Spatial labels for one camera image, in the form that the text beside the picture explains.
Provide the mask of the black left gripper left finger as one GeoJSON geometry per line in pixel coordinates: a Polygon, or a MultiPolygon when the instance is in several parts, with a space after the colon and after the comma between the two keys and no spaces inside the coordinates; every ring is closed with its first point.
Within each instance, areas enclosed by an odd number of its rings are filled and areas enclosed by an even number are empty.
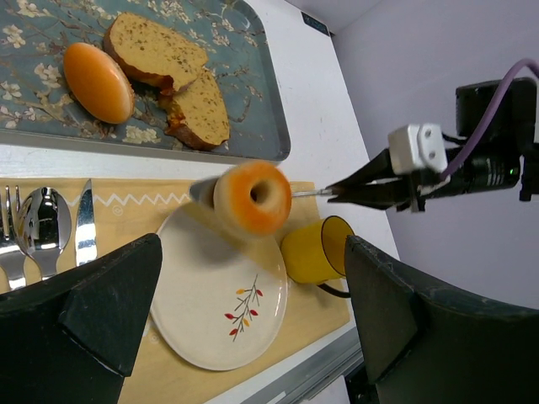
{"type": "Polygon", "coordinates": [[[116,403],[163,260],[155,233],[1,297],[3,403],[116,403]]]}

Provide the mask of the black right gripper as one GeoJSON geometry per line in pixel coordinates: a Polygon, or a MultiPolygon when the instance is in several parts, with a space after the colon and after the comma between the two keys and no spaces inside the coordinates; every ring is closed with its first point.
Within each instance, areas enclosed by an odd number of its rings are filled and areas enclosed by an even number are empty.
{"type": "Polygon", "coordinates": [[[355,173],[329,185],[328,202],[420,213],[425,212],[427,196],[450,181],[451,177],[441,179],[439,173],[428,168],[399,176],[392,169],[389,150],[384,149],[355,173]]]}

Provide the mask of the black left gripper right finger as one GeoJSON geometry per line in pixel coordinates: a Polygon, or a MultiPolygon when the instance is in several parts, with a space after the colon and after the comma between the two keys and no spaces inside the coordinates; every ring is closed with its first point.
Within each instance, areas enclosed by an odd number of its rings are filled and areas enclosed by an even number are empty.
{"type": "Polygon", "coordinates": [[[344,263],[380,402],[537,402],[537,310],[457,288],[358,236],[344,263]]]}

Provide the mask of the orange bagel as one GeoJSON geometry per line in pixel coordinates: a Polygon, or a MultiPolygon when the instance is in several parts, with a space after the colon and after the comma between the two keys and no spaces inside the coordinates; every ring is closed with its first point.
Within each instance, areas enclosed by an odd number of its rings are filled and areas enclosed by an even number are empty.
{"type": "Polygon", "coordinates": [[[227,170],[213,194],[216,217],[234,236],[254,239],[271,236],[291,211],[291,185],[270,162],[246,162],[227,170]]]}

